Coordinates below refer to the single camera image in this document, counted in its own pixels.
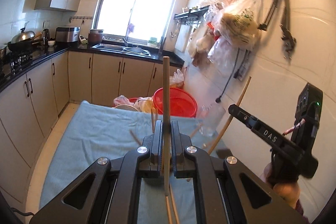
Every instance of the person's hand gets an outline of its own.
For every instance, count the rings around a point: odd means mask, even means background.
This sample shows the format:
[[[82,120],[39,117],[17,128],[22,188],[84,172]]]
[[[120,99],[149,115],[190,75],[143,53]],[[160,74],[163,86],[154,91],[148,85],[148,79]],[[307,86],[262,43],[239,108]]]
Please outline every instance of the person's hand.
[[[272,164],[269,163],[268,165],[266,165],[264,172],[260,176],[260,179],[272,188],[272,186],[267,182],[267,178],[271,175],[271,173]],[[301,191],[297,182],[277,183],[276,185],[274,185],[273,191],[281,196],[289,206],[295,209]]]

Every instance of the wall outlet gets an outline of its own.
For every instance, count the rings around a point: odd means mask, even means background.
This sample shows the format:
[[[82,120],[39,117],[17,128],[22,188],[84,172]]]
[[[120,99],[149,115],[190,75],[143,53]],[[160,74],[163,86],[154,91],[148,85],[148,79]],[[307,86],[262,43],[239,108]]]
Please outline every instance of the wall outlet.
[[[43,29],[50,27],[50,20],[46,20],[43,22]]]

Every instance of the transparent glass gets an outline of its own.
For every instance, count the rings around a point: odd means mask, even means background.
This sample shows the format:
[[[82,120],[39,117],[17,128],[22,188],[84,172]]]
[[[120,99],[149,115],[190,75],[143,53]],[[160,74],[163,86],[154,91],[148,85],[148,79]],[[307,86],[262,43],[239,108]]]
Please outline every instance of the transparent glass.
[[[125,36],[134,3],[135,0],[103,0],[97,28]]]
[[[129,37],[148,41],[155,37],[160,41],[170,16],[173,0],[135,0],[130,23],[134,32]]]
[[[209,107],[203,106],[199,114],[199,117],[203,119],[200,133],[204,136],[212,137],[225,112],[225,109],[218,103],[213,103]]]

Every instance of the purple sleeve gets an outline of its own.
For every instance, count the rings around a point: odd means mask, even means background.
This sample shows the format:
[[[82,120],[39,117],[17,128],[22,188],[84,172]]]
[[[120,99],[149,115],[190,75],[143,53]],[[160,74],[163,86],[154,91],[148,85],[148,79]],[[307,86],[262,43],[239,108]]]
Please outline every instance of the purple sleeve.
[[[303,216],[303,208],[302,208],[300,200],[297,201],[295,210],[298,211],[300,215],[302,215],[303,219],[306,221],[306,224],[310,224],[308,218]]]

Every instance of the triangular cutout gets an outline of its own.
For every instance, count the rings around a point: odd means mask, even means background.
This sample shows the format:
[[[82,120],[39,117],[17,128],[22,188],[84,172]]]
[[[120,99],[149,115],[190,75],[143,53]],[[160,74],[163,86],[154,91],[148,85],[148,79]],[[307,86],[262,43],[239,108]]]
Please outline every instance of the triangular cutout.
[[[269,204],[272,201],[272,198],[267,193],[265,193],[263,189],[261,189],[246,174],[241,173],[239,177],[241,179],[241,182],[243,183],[243,186],[253,209],[258,209],[261,206]]]
[[[82,209],[95,177],[95,174],[88,175],[80,185],[64,198],[64,203],[76,209]]]

